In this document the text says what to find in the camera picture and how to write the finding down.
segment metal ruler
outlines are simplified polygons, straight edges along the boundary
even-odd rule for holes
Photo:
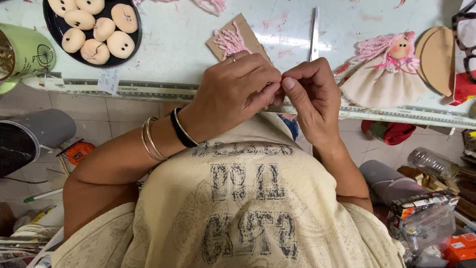
[[[47,77],[44,77],[43,75],[40,78],[44,78],[45,83],[46,81],[49,81],[47,88],[50,90],[55,88],[55,91],[59,93],[63,92],[160,102],[190,102],[193,100],[199,87],[197,84],[122,80],[119,82],[117,95],[110,95],[104,91],[97,90],[98,80],[62,79],[61,73],[48,73]],[[270,107],[268,111],[296,113],[296,110],[289,101],[285,101],[281,107]],[[468,118],[466,113],[449,112],[411,105],[397,109],[384,110],[372,110],[356,106],[341,106],[340,116],[391,122],[408,122],[414,124],[430,124],[430,122],[434,122],[434,125],[458,126],[476,129],[476,120]]]

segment hand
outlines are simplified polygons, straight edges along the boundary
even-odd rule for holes
[[[281,83],[296,108],[297,121],[306,139],[318,151],[341,143],[340,89],[327,60],[303,62],[283,73]]]
[[[274,101],[281,72],[259,53],[241,51],[208,69],[193,102],[178,114],[185,131],[200,143],[233,129]]]

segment fingernail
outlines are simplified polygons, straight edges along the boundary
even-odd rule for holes
[[[284,80],[283,80],[283,86],[284,86],[284,89],[286,90],[290,90],[294,87],[296,83],[294,82],[294,79],[291,78],[291,77],[286,77]]]

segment cream fabric dress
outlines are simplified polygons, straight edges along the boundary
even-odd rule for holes
[[[336,181],[261,113],[159,165],[137,205],[93,220],[54,268],[404,267],[371,213],[336,201]]]
[[[397,108],[415,102],[427,91],[419,75],[401,70],[389,73],[385,67],[374,69],[382,60],[379,56],[367,62],[340,87],[349,100],[366,108]],[[406,64],[401,68],[416,72],[408,70]]]

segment pink yarn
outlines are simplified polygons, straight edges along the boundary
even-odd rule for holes
[[[383,53],[384,59],[382,61],[382,64],[388,63],[388,53],[392,49],[392,46],[395,44],[395,42],[401,38],[407,39],[410,43],[410,54],[408,55],[408,57],[405,58],[405,62],[407,63],[407,67],[411,71],[415,71],[420,65],[420,60],[415,57],[415,45],[413,43],[413,39],[415,38],[414,31],[409,31],[406,33],[397,33],[394,35],[387,36],[382,35],[377,38],[362,41],[357,44],[358,56],[352,58],[351,61],[368,62]]]
[[[139,5],[143,0],[132,0],[134,5]],[[172,2],[176,0],[155,0],[158,2]],[[220,16],[220,14],[225,11],[226,7],[226,0],[193,0],[195,4],[200,7],[201,9],[205,10],[208,13],[211,13],[215,16]]]
[[[215,36],[218,36],[218,38],[213,41],[213,43],[217,44],[218,47],[223,50],[222,61],[224,61],[228,55],[243,50],[252,54],[251,50],[245,46],[245,41],[243,40],[243,37],[241,37],[237,23],[233,22],[233,26],[235,26],[236,31],[223,30],[222,34],[215,31]]]

